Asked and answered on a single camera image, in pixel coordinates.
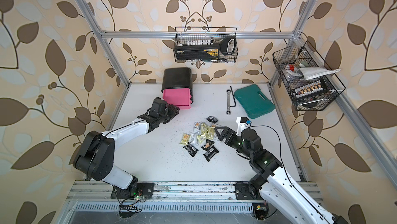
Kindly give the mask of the gold cookie packet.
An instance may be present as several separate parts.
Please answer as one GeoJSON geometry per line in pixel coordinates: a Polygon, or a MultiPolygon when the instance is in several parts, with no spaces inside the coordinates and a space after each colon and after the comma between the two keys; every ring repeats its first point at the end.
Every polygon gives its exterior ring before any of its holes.
{"type": "Polygon", "coordinates": [[[213,140],[215,138],[215,128],[213,126],[208,126],[206,138],[209,140],[213,140]]]}
{"type": "Polygon", "coordinates": [[[187,133],[183,133],[180,144],[181,145],[188,145],[191,139],[191,135],[187,133]]]}
{"type": "Polygon", "coordinates": [[[207,134],[208,134],[208,130],[207,129],[200,130],[196,134],[196,140],[197,140],[197,144],[198,145],[202,144],[206,140],[207,134]]]}

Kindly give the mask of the pink top drawer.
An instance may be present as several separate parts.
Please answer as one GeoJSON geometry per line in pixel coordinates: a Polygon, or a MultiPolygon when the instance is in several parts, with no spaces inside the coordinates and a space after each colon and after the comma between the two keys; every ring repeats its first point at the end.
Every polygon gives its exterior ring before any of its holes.
{"type": "Polygon", "coordinates": [[[191,108],[191,89],[190,88],[174,88],[164,89],[163,99],[170,105],[174,105],[181,110],[191,108]]]}

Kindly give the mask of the white cookie packet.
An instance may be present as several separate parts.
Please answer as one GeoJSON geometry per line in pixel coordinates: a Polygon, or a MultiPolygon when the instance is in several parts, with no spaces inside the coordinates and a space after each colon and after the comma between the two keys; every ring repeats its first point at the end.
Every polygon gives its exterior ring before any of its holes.
{"type": "Polygon", "coordinates": [[[202,131],[202,122],[195,122],[194,127],[193,127],[193,133],[196,135],[201,135],[203,133],[202,131]]]}

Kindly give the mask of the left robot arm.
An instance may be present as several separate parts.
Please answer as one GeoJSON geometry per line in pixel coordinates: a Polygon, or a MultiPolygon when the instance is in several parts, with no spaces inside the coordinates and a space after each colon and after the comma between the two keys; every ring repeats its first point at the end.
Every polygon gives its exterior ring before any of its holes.
{"type": "Polygon", "coordinates": [[[115,152],[122,145],[169,123],[180,108],[157,97],[152,106],[131,123],[111,131],[91,131],[73,159],[73,167],[94,179],[114,187],[116,197],[131,199],[139,195],[138,179],[114,164],[115,152]]]}

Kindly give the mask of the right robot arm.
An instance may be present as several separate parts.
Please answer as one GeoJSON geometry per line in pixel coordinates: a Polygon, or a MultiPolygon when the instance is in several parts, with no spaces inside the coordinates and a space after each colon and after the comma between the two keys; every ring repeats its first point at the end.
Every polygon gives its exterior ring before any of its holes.
{"type": "Polygon", "coordinates": [[[293,224],[346,224],[347,221],[318,204],[287,172],[283,162],[262,146],[256,131],[240,134],[228,127],[216,127],[220,141],[249,158],[256,175],[248,182],[252,197],[272,204],[293,224]]]}

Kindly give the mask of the black drawer cabinet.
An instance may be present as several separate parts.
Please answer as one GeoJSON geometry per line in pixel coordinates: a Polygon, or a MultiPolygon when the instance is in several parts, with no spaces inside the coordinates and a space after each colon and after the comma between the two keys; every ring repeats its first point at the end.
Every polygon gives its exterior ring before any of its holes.
{"type": "Polygon", "coordinates": [[[167,89],[190,89],[190,103],[193,103],[193,78],[192,70],[187,67],[169,68],[164,71],[161,92],[167,89]]]}

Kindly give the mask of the black cookie packet orange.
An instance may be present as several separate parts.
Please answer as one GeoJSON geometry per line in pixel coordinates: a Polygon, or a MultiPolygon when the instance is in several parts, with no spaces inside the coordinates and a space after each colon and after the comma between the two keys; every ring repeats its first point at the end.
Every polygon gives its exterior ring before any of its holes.
{"type": "Polygon", "coordinates": [[[209,151],[214,144],[215,144],[214,141],[206,139],[204,145],[202,146],[202,149],[205,151],[209,151]]]}

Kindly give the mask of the silver ratchet wrench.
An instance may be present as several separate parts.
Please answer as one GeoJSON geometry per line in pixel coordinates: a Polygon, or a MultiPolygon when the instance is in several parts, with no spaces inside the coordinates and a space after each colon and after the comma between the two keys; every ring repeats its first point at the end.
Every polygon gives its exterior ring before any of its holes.
{"type": "Polygon", "coordinates": [[[226,109],[226,114],[231,115],[231,90],[228,89],[226,91],[227,93],[227,109],[226,109]]]}

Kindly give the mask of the small black round object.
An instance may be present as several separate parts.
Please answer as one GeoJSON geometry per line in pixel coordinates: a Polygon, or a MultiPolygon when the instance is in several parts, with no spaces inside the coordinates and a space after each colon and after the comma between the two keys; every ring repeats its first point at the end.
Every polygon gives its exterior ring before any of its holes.
{"type": "Polygon", "coordinates": [[[211,123],[213,123],[213,124],[216,124],[218,122],[218,119],[216,117],[214,117],[214,116],[209,116],[209,117],[206,118],[206,120],[211,122],[211,123]]]}

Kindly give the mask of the black cookie packet right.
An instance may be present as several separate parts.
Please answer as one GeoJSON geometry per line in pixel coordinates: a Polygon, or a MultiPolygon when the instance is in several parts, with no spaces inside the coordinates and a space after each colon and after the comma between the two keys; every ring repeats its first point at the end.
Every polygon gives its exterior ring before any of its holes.
{"type": "Polygon", "coordinates": [[[210,162],[210,160],[217,154],[219,153],[219,150],[215,147],[215,146],[202,146],[202,149],[205,151],[205,153],[203,154],[203,156],[205,157],[205,159],[207,160],[207,162],[210,162]]]}

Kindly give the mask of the black cookie packet left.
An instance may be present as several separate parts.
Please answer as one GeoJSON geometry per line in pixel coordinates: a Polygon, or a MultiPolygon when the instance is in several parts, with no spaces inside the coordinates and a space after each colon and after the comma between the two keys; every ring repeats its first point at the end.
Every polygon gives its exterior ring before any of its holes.
{"type": "Polygon", "coordinates": [[[198,149],[194,147],[192,144],[187,144],[184,146],[184,149],[188,151],[191,157],[194,157],[198,152],[198,149]]]}

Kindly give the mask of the green plastic tool case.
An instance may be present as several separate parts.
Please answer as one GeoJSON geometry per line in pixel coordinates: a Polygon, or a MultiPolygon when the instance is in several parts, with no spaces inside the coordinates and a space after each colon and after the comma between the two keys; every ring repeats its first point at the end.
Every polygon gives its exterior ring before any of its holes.
{"type": "Polygon", "coordinates": [[[275,109],[275,105],[256,84],[237,89],[234,92],[234,96],[250,119],[261,117],[275,109]]]}

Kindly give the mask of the black hex key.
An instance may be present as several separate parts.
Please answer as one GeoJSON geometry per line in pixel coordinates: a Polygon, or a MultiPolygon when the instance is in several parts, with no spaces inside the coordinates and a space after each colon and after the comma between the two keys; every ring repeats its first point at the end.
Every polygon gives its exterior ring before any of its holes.
{"type": "Polygon", "coordinates": [[[234,107],[237,106],[237,103],[236,103],[236,99],[235,99],[235,96],[234,96],[233,88],[231,86],[230,86],[230,91],[231,91],[231,96],[232,96],[232,100],[233,100],[233,104],[231,105],[231,108],[234,108],[234,107]]]}

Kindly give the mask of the black yellow tool box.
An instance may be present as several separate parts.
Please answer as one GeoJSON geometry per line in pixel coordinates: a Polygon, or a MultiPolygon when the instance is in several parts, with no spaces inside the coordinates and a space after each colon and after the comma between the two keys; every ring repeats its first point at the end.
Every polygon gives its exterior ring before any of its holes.
{"type": "Polygon", "coordinates": [[[201,60],[210,62],[234,61],[238,55],[237,39],[228,36],[221,39],[183,39],[174,42],[175,60],[201,60]]]}

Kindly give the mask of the drill bit set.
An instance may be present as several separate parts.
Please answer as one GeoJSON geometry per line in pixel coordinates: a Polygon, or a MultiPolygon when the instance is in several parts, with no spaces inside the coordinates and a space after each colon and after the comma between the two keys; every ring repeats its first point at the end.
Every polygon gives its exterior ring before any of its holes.
{"type": "Polygon", "coordinates": [[[303,99],[304,97],[324,93],[328,90],[329,87],[326,85],[324,80],[317,80],[315,82],[294,89],[293,93],[297,99],[303,99]]]}

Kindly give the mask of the white paper in basket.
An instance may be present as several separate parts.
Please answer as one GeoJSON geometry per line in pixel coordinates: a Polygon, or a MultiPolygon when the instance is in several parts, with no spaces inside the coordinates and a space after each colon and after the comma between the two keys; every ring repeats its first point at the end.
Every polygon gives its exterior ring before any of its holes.
{"type": "Polygon", "coordinates": [[[335,74],[340,70],[341,69],[329,70],[320,67],[306,67],[306,68],[299,68],[297,70],[297,73],[299,75],[302,75],[306,80],[313,80],[325,75],[335,74]]]}

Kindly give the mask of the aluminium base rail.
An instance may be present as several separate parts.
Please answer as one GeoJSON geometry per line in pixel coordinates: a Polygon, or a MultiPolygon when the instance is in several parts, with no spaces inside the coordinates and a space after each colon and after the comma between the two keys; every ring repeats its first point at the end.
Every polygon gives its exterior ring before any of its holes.
{"type": "MultiPolygon", "coordinates": [[[[115,201],[113,187],[98,181],[75,181],[67,201],[115,201]]],[[[245,183],[237,182],[176,182],[140,181],[138,194],[149,196],[152,202],[251,202],[260,203],[261,198],[252,198],[245,183]]]]}

